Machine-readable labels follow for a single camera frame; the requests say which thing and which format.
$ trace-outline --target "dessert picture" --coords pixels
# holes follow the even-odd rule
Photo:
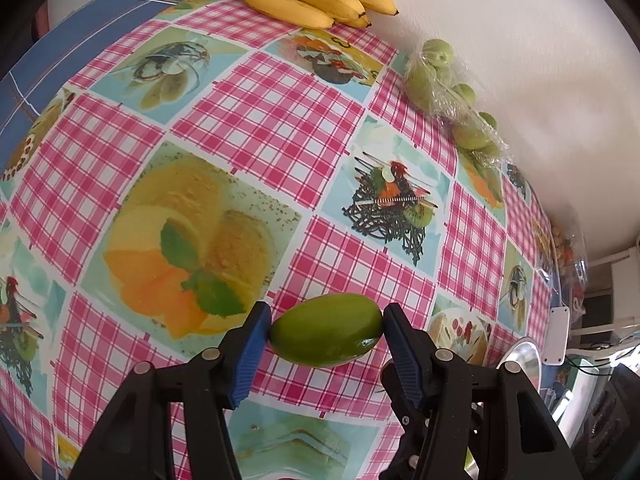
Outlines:
[[[438,348],[448,348],[469,364],[482,365],[491,328],[473,311],[438,294],[427,332]]]
[[[184,354],[242,325],[300,215],[166,143],[123,200],[82,280],[96,300]]]

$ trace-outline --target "white wall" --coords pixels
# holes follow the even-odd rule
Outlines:
[[[88,0],[50,0],[52,24]],[[592,257],[640,230],[640,54],[602,0],[395,0],[373,31],[450,41],[546,208],[578,211]]]

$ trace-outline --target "metal bowl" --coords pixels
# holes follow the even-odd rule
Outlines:
[[[530,337],[523,337],[518,339],[514,345],[509,348],[500,362],[497,368],[506,361],[516,361],[520,368],[524,370],[524,373],[534,385],[536,391],[540,389],[540,374],[542,373],[542,363],[540,362],[540,352],[536,347],[533,339]]]

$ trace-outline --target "blue gripper pad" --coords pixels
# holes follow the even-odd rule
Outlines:
[[[238,356],[233,373],[229,399],[233,409],[237,408],[240,402],[249,396],[249,390],[254,382],[255,372],[260,364],[260,358],[271,329],[269,306],[261,301],[257,302],[242,328],[248,328],[248,333],[245,335],[244,348]]]
[[[422,373],[405,334],[406,330],[413,328],[397,303],[385,307],[382,323],[404,396],[419,409],[424,400]]]

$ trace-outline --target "cable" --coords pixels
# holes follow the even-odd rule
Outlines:
[[[601,369],[601,368],[606,368],[608,366],[609,366],[609,363],[604,363],[604,364],[601,364],[601,365],[576,365],[576,364],[574,364],[574,368],[585,368],[585,369],[587,369],[587,368],[598,368],[598,369]]]
[[[564,356],[564,360],[567,361],[569,363],[569,366],[572,366],[573,368],[578,368],[578,370],[580,370],[583,374],[587,374],[587,375],[592,375],[594,377],[607,377],[607,376],[612,376],[613,373],[611,374],[593,374],[591,372],[587,372],[585,370],[582,370],[582,368],[595,368],[595,366],[580,366],[575,364],[573,361],[571,361],[571,359],[569,359],[567,356]]]

